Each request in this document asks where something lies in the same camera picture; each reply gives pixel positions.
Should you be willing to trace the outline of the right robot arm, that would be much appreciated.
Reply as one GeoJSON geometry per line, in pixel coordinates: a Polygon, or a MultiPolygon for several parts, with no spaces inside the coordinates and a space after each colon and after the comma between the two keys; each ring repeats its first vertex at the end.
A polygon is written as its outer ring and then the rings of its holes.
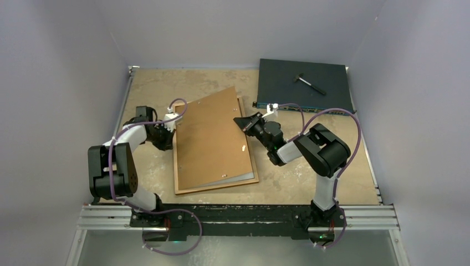
{"type": "Polygon", "coordinates": [[[233,121],[249,137],[255,137],[266,149],[272,164],[284,166],[304,158],[316,173],[316,187],[311,201],[311,218],[323,226],[339,210],[336,200],[338,178],[353,158],[349,146],[322,124],[286,141],[280,123],[266,120],[261,113],[235,117],[233,121]]]}

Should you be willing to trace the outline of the glossy photo print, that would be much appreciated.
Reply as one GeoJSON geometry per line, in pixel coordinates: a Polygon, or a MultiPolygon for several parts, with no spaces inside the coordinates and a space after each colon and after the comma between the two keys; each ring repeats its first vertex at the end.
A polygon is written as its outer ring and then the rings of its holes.
{"type": "Polygon", "coordinates": [[[214,181],[211,183],[204,184],[204,186],[214,186],[214,185],[222,185],[226,183],[232,183],[232,182],[238,182],[238,181],[245,181],[245,180],[251,180],[254,179],[254,172],[248,172],[242,175],[230,177],[230,178],[225,178],[219,181],[214,181]]]}

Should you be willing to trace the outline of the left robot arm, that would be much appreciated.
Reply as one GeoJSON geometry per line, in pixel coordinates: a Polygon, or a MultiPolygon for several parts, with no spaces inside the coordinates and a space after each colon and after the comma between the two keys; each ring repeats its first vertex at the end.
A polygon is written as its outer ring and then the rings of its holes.
{"type": "Polygon", "coordinates": [[[144,212],[144,220],[153,227],[165,221],[160,197],[139,184],[134,151],[142,144],[151,143],[160,151],[172,150],[176,121],[181,114],[167,109],[162,120],[154,108],[138,106],[133,118],[124,123],[120,132],[110,141],[88,149],[89,188],[93,197],[114,200],[137,212],[144,212]]]}

